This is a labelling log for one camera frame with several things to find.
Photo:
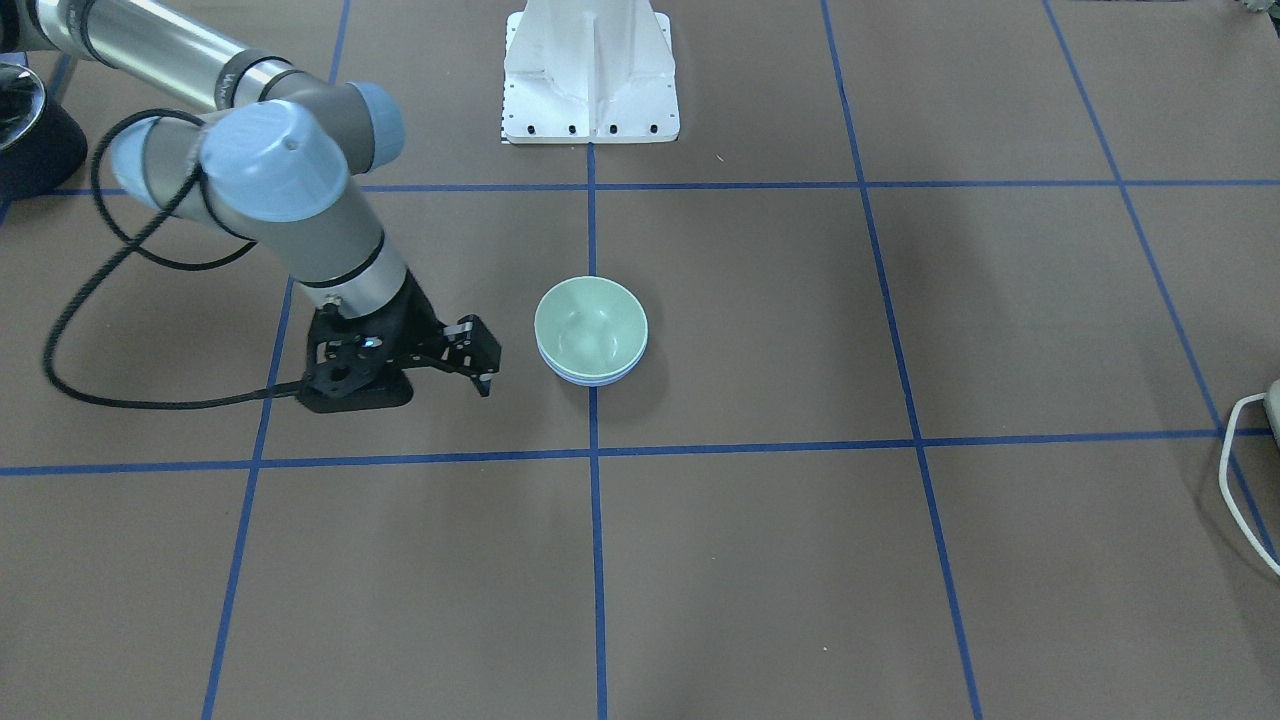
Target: bowl rim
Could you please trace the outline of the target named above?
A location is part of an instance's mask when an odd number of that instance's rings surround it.
[[[570,368],[566,368],[563,363],[558,363],[552,356],[552,354],[547,351],[547,347],[543,345],[543,338],[538,333],[538,315],[541,313],[543,304],[547,302],[547,299],[552,293],[554,293],[557,290],[561,290],[562,287],[564,287],[564,286],[567,286],[570,283],[605,283],[605,284],[613,286],[613,287],[621,290],[623,293],[626,293],[626,296],[630,299],[630,304],[634,305],[635,309],[640,311],[640,320],[641,320],[640,325],[641,325],[641,329],[643,329],[643,334],[640,337],[640,348],[636,350],[635,355],[628,356],[627,361],[622,363],[617,369],[609,370],[607,373],[579,373],[579,372],[575,372],[575,370],[572,370]],[[536,310],[534,310],[534,341],[538,343],[538,354],[543,356],[543,360],[548,365],[550,365],[550,368],[553,370],[562,372],[564,374],[572,375],[572,377],[575,377],[575,378],[577,378],[580,380],[585,380],[585,382],[603,380],[603,379],[607,379],[607,378],[614,378],[614,375],[617,375],[618,378],[621,378],[626,373],[631,372],[632,368],[635,368],[635,365],[639,363],[640,357],[644,355],[645,350],[648,350],[648,347],[649,347],[649,314],[645,313],[644,304],[640,302],[640,299],[636,297],[635,293],[631,292],[630,290],[627,290],[627,287],[623,286],[622,283],[620,283],[617,281],[612,281],[612,279],[605,278],[603,275],[576,275],[576,277],[566,278],[566,279],[556,283],[554,286],[552,286],[550,290],[548,290],[547,292],[544,292],[541,300],[538,301],[538,307],[536,307]]]

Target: black cable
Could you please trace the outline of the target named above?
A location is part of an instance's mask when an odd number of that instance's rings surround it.
[[[145,120],[147,118],[178,118],[189,120],[191,118],[195,118],[195,115],[191,115],[189,113],[183,113],[182,110],[143,110],[142,113],[136,113],[133,115],[129,115],[128,118],[113,126],[111,129],[106,131],[106,135],[104,135],[102,140],[99,141],[97,147],[93,149],[92,167],[97,168],[101,164],[102,155],[106,152],[108,146],[110,146],[111,141],[115,140],[116,136],[119,136],[127,127],[132,126],[133,123],[138,120]],[[93,277],[91,277],[83,286],[81,286],[79,291],[76,292],[76,296],[72,297],[72,301],[67,304],[65,309],[63,309],[61,315],[58,316],[58,320],[54,323],[52,329],[49,331],[49,338],[45,341],[45,352],[41,363],[41,369],[44,370],[45,377],[49,378],[49,382],[55,388],[58,388],[58,391],[61,392],[63,395],[67,395],[68,397],[79,400],[82,402],[88,402],[91,405],[101,405],[105,407],[122,407],[132,410],[204,410],[207,407],[221,407],[224,405],[236,405],[238,402],[265,400],[268,397],[292,397],[296,396],[298,391],[302,388],[302,383],[284,383],[284,384],[266,387],[262,389],[256,389],[253,392],[246,392],[242,395],[232,395],[228,397],[215,397],[211,400],[196,400],[188,402],[114,400],[110,397],[101,397],[97,395],[81,392],[70,387],[61,378],[58,377],[58,372],[54,369],[54,355],[58,352],[58,343],[59,341],[61,341],[63,333],[67,331],[67,325],[72,322],[72,318],[76,316],[76,313],[79,311],[79,309],[84,305],[84,301],[88,300],[90,295],[92,295],[93,291],[96,291],[99,286],[101,286],[102,282],[111,273],[114,273],[115,269],[119,268],[122,263],[124,263],[124,260],[129,258],[129,255],[138,252],[142,243],[146,242],[147,238],[151,237],[156,232],[156,229],[159,229],[160,225],[164,224],[165,220],[173,217],[173,211],[178,209],[178,205],[180,205],[183,200],[187,199],[192,188],[195,188],[196,184],[200,182],[202,174],[204,172],[201,170],[200,161],[197,160],[193,164],[191,173],[188,173],[187,178],[183,181],[182,187],[178,188],[178,192],[168,202],[165,202],[164,208],[161,208],[160,211],[154,218],[151,218],[151,222],[148,222],[146,227],[138,231],[138,234],[133,237],[124,236],[125,237],[124,247],[118,250],[115,255],[111,255],[111,259],[108,260],[101,268],[99,268],[99,270],[93,273]],[[93,200],[101,208],[102,188],[95,182],[92,190],[93,190]]]
[[[201,119],[200,117],[193,115],[191,113],[186,113],[183,110],[143,110],[142,113],[137,113],[134,115],[131,115],[129,118],[125,118],[125,120],[123,120],[123,122],[128,122],[131,119],[133,122],[138,122],[138,120],[145,120],[145,119],[148,119],[148,118],[174,118],[174,119],[178,119],[178,120],[186,120],[186,122],[188,122],[188,123],[191,123],[191,124],[193,124],[196,127],[204,127],[205,126],[205,120],[204,119]],[[111,211],[108,210],[108,208],[106,208],[106,200],[102,197],[101,174],[102,174],[102,158],[104,158],[104,155],[105,155],[105,152],[104,154],[95,152],[93,156],[90,159],[90,165],[88,165],[88,183],[90,183],[90,188],[93,192],[93,206],[97,208],[97,214],[99,214],[100,218],[102,218],[102,222],[106,223],[106,227],[111,229],[111,234],[114,234],[120,242],[128,243],[132,238],[128,236],[128,233],[125,233],[120,228],[120,224],[115,222],[115,217],[113,217]],[[214,206],[212,206],[212,204],[210,202],[210,199],[209,199],[209,184],[205,182],[205,174],[204,173],[200,174],[200,181],[198,182],[200,182],[200,196],[201,196],[201,199],[204,199],[205,208],[209,209],[209,217],[212,218],[214,223],[219,228],[221,228],[224,232],[227,232],[228,234],[232,234],[232,236],[238,237],[239,240],[244,240],[247,242],[243,246],[241,246],[239,250],[232,252],[230,255],[228,255],[225,258],[219,258],[218,260],[210,260],[207,263],[182,263],[179,260],[170,260],[168,258],[164,258],[163,255],[156,255],[155,252],[151,252],[150,250],[146,250],[145,247],[138,247],[138,250],[137,250],[138,255],[146,258],[147,260],[155,263],[156,265],[160,265],[163,268],[169,268],[170,270],[183,270],[183,272],[188,272],[188,273],[198,273],[198,272],[204,272],[204,270],[214,270],[214,269],[218,269],[218,268],[223,268],[225,265],[230,265],[236,260],[239,260],[244,255],[248,255],[250,250],[253,250],[253,246],[257,245],[257,242],[253,241],[253,238],[244,237],[244,236],[237,233],[236,231],[230,229],[229,227],[227,227],[225,224],[223,224],[223,220],[214,213]]]

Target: green bowl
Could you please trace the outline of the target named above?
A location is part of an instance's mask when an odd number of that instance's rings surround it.
[[[547,291],[534,314],[538,352],[557,375],[599,387],[622,379],[649,343],[649,319],[631,291],[599,277]]]

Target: light blue joint cap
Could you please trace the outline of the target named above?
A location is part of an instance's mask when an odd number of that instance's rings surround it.
[[[319,215],[351,178],[338,143],[287,100],[246,105],[219,120],[200,147],[200,164],[228,205],[266,223]]]
[[[347,85],[360,91],[369,108],[369,119],[374,123],[374,164],[370,170],[376,170],[390,163],[404,150],[404,118],[401,115],[399,105],[390,92],[371,82],[348,82]]]
[[[115,176],[115,182],[120,183],[120,187],[138,199],[140,202],[150,205],[155,210],[159,210],[160,205],[156,204],[155,197],[151,197],[151,190],[147,188],[145,158],[147,135],[159,120],[160,118],[138,120],[124,128],[111,143],[111,174]]]

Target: blue tape line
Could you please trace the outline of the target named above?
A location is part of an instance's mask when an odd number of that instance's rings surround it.
[[[275,345],[271,348],[271,365],[266,373],[268,387],[274,386],[280,374],[280,357],[284,355],[284,337],[289,328],[289,311],[293,307],[293,278],[284,283],[284,300],[280,302],[280,315],[275,327]],[[212,720],[214,705],[218,701],[218,684],[221,680],[223,657],[227,653],[227,638],[230,634],[232,612],[236,609],[236,592],[239,588],[239,573],[244,561],[244,543],[248,539],[250,519],[253,515],[253,497],[257,493],[257,478],[261,470],[262,451],[266,447],[266,432],[271,423],[271,402],[262,401],[262,414],[253,438],[253,460],[244,483],[244,500],[241,503],[239,524],[236,528],[236,548],[232,551],[232,566],[227,574],[227,592],[223,596],[223,614],[218,621],[218,637],[214,641],[214,657],[209,665],[209,685],[205,688],[205,705],[201,720]]]
[[[442,452],[435,455],[371,455],[366,457],[265,459],[264,469],[367,468],[378,465],[440,465],[463,462],[509,462],[515,460],[572,460],[590,456],[589,450],[527,450],[509,452]]]
[[[893,356],[897,361],[897,373],[902,384],[902,397],[906,404],[908,419],[911,424],[911,439],[915,446],[915,457],[920,468],[920,479],[924,488],[924,497],[929,507],[929,521],[933,525],[933,542],[937,547],[938,565],[942,571],[942,583],[947,593],[947,605],[951,609],[951,624],[955,629],[956,648],[960,653],[960,665],[964,670],[965,685],[969,691],[969,707],[974,720],[982,720],[982,701],[978,694],[978,682],[974,676],[973,660],[969,655],[969,641],[964,629],[964,616],[960,612],[960,600],[951,573],[951,560],[947,553],[946,536],[942,530],[942,518],[938,512],[937,498],[933,493],[933,479],[929,473],[929,461],[922,443],[920,423],[915,411],[915,397],[911,392],[911,380],[906,369],[906,357],[902,352],[902,341],[899,334],[897,319],[893,313],[893,297],[890,292],[888,275],[884,270],[884,258],[881,252],[879,233],[876,228],[876,215],[872,210],[870,192],[867,188],[867,176],[863,168],[861,151],[858,146],[858,132],[854,128],[854,115],[845,86],[845,72],[840,61],[840,49],[836,45],[836,32],[831,22],[831,8],[827,0],[822,0],[822,17],[827,29],[827,44],[831,49],[831,61],[836,73],[836,87],[840,91],[840,105],[845,114],[845,129],[849,133],[849,147],[854,158],[854,169],[858,173],[863,211],[867,215],[867,233],[870,238],[872,252],[876,258],[876,274],[879,278],[881,293],[884,300],[884,316],[888,320],[890,336],[893,341]]]
[[[595,143],[586,143],[586,274],[595,273]],[[591,388],[591,397],[595,397],[595,388]]]
[[[644,192],[654,190],[841,190],[856,182],[613,182],[600,183],[602,191]]]
[[[1098,120],[1098,114],[1094,111],[1093,101],[1089,99],[1089,92],[1084,87],[1084,78],[1080,76],[1080,70],[1075,64],[1075,58],[1071,55],[1071,49],[1066,42],[1066,36],[1062,33],[1062,27],[1057,22],[1057,15],[1053,13],[1050,0],[1041,0],[1041,5],[1043,5],[1044,13],[1048,15],[1050,26],[1052,26],[1053,35],[1057,37],[1059,46],[1062,49],[1062,56],[1066,59],[1066,67],[1070,69],[1071,78],[1075,81],[1075,88],[1079,91],[1080,100],[1084,102],[1084,109],[1089,115],[1089,122],[1093,123],[1093,131],[1098,136],[1098,143],[1102,146],[1102,154],[1106,155],[1107,165],[1111,168],[1111,174],[1115,176],[1116,183],[1120,188],[1120,196],[1124,199],[1125,209],[1129,213],[1129,219],[1133,222],[1133,228],[1138,233],[1138,242],[1142,245],[1142,251],[1147,256],[1147,264],[1151,266],[1152,277],[1156,279],[1156,287],[1160,290],[1160,297],[1164,300],[1165,309],[1169,311],[1169,318],[1174,323],[1174,329],[1178,333],[1178,341],[1181,343],[1183,352],[1187,355],[1187,363],[1190,365],[1192,374],[1196,377],[1196,384],[1199,386],[1201,397],[1204,400],[1204,406],[1208,409],[1210,418],[1213,420],[1213,427],[1217,428],[1219,432],[1222,432],[1222,416],[1219,414],[1217,405],[1213,402],[1213,395],[1210,392],[1208,382],[1204,379],[1204,373],[1201,370],[1199,361],[1196,359],[1196,351],[1192,350],[1190,338],[1187,336],[1187,329],[1183,327],[1181,318],[1178,314],[1178,306],[1174,304],[1174,297],[1169,292],[1169,287],[1165,284],[1164,273],[1161,273],[1160,264],[1156,261],[1156,254],[1152,251],[1151,242],[1147,240],[1147,231],[1143,228],[1142,220],[1138,218],[1138,210],[1134,208],[1133,197],[1129,195],[1129,188],[1126,187],[1124,176],[1120,174],[1120,167],[1116,164],[1115,154],[1111,151],[1111,142],[1107,141],[1106,132],[1102,129],[1102,123]],[[1249,514],[1253,515],[1253,521],[1258,528],[1260,539],[1263,542],[1265,547],[1274,553],[1271,537],[1262,520],[1262,514],[1258,511],[1258,506],[1253,501],[1253,493],[1249,491],[1244,471],[1240,470],[1239,465],[1235,465],[1234,468],[1240,491],[1249,507]]]
[[[1115,187],[1115,181],[1079,179],[1025,179],[1025,181],[868,181],[872,190],[902,190],[914,187]]]
[[[49,95],[56,96],[63,90],[63,83],[67,82],[67,70],[72,67],[72,56],[63,54],[58,59],[58,64],[54,65],[54,78],[49,81]]]
[[[600,418],[596,388],[590,388],[588,402],[590,405],[588,415],[591,441],[591,574],[595,587],[595,712],[598,720],[608,720],[608,630],[604,615],[604,521],[600,512]]]
[[[854,450],[900,450],[914,447],[910,439],[849,442],[778,442],[741,445],[660,445],[648,447],[602,447],[600,457],[653,457],[660,455],[745,455],[782,452],[833,452]]]
[[[342,17],[338,18],[338,37],[333,41],[333,61],[329,64],[329,85],[338,82],[338,69],[342,67],[342,51],[347,45],[347,22],[351,19],[351,0],[342,0]]]
[[[1271,437],[1270,428],[1248,428],[1236,430],[1236,437]],[[973,447],[973,446],[1016,446],[1016,445],[1084,445],[1098,442],[1149,442],[1169,439],[1210,439],[1220,438],[1215,429],[1199,430],[1151,430],[1126,433],[1074,433],[1074,434],[1034,434],[1034,436],[987,436],[987,437],[941,437],[922,438],[924,447]],[[785,452],[854,452],[865,450],[905,450],[914,447],[915,441],[868,439],[831,442],[777,442],[777,443],[739,443],[739,445],[662,445],[637,447],[600,447],[600,457],[652,457],[678,455],[748,455]],[[525,450],[507,452],[448,452],[421,455],[371,455],[352,457],[280,457],[252,460],[196,460],[179,462],[122,462],[100,465],[33,465],[20,468],[0,468],[0,478],[27,478],[52,475],[111,475],[138,473],[191,473],[200,470],[247,470],[255,465],[264,470],[300,468],[360,468],[380,465],[434,465],[463,462],[509,462],[517,460],[581,460],[591,456],[590,448],[567,450]]]
[[[1125,179],[1129,187],[1274,187],[1280,179]]]
[[[251,460],[193,460],[186,462],[115,462],[93,465],[45,465],[0,468],[0,478],[45,478],[54,475],[123,475],[142,473],[198,473],[204,470],[248,470]]]
[[[1219,430],[1153,430],[1128,433],[1069,433],[1034,436],[991,436],[991,437],[950,437],[924,438],[925,447],[974,447],[991,445],[1050,445],[1050,443],[1089,443],[1089,442],[1134,442],[1153,439],[1194,439],[1221,437]]]
[[[563,192],[584,191],[586,184],[365,184],[365,192]]]

